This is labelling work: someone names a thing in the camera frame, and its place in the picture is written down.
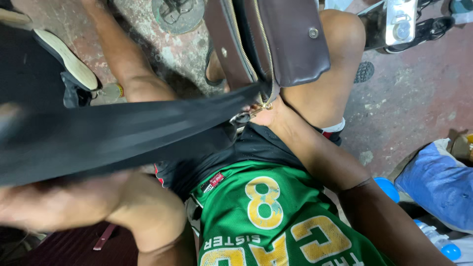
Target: green basketball jersey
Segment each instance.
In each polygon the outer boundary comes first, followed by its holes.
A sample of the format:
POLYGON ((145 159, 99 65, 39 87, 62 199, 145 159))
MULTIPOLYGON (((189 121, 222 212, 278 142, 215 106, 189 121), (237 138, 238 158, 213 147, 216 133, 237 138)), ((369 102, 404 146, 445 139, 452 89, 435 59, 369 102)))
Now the green basketball jersey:
POLYGON ((393 265, 337 217, 308 173, 260 161, 221 169, 192 191, 201 266, 393 265))

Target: hand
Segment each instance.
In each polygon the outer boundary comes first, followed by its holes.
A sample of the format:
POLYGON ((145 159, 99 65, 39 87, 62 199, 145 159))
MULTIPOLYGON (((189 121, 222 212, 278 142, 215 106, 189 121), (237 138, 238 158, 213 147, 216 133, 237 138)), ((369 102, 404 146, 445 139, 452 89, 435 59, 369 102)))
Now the hand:
POLYGON ((256 117, 251 119, 251 122, 271 127, 276 123, 277 118, 281 117, 281 114, 289 110, 289 107, 282 101, 281 96, 277 96, 276 99, 271 102, 271 110, 263 110, 256 114, 256 117))
POLYGON ((56 231, 95 224, 120 204, 130 171, 79 183, 47 180, 0 188, 0 224, 30 231, 56 231))

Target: brown leather bag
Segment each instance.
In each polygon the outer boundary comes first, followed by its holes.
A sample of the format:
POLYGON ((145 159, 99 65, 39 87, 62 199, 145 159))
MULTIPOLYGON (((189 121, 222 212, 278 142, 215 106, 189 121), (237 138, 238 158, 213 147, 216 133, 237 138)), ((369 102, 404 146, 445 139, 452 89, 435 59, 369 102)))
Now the brown leather bag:
POLYGON ((317 80, 330 58, 314 0, 209 0, 205 24, 232 90, 271 84, 262 106, 281 87, 317 80))

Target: water bottle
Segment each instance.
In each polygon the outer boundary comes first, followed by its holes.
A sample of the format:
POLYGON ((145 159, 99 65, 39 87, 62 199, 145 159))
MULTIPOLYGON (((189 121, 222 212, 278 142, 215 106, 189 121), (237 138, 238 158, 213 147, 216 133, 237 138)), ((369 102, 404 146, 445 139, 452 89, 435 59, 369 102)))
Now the water bottle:
POLYGON ((448 236, 441 235, 435 231, 435 229, 437 229, 435 226, 428 226, 419 220, 414 220, 414 222, 443 255, 452 261, 460 258, 462 252, 454 243, 448 240, 448 236))
POLYGON ((118 83, 107 83, 97 91, 98 104, 114 104, 118 98, 124 97, 123 88, 118 83))

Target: concrete floor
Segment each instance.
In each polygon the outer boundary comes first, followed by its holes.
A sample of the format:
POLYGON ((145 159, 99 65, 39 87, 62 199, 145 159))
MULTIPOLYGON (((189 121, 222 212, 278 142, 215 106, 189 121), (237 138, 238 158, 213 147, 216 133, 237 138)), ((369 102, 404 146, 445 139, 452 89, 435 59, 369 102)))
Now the concrete floor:
MULTIPOLYGON (((374 2, 354 0, 357 13, 374 2)), ((59 36, 102 83, 114 82, 80 1, 12 0, 35 25, 59 36)), ((182 97, 221 93, 203 80, 208 34, 202 23, 193 32, 172 36, 160 29, 151 0, 114 0, 121 25, 141 45, 151 64, 182 97)), ((447 15, 447 0, 424 9, 420 21, 447 15)), ((454 27, 437 41, 400 54, 365 52, 375 66, 368 82, 353 87, 342 147, 386 177, 418 147, 447 136, 450 129, 473 128, 473 24, 454 27)))

